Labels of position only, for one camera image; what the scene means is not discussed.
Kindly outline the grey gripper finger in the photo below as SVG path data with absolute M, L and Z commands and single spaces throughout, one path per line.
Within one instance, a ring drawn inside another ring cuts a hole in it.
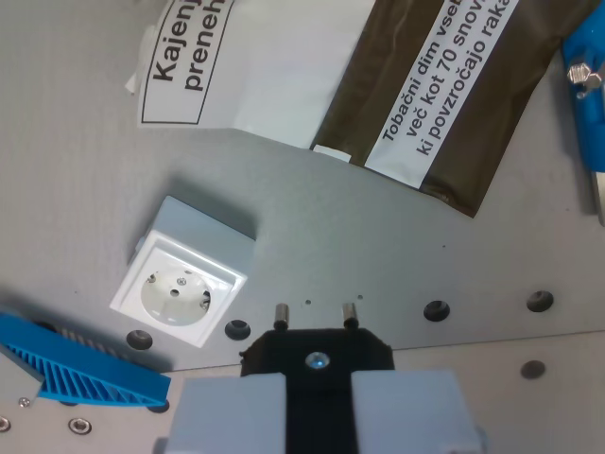
M 285 376 L 277 373 L 185 380 L 168 436 L 168 451 L 286 452 Z
M 484 440 L 453 372 L 352 373 L 360 453 L 483 453 Z

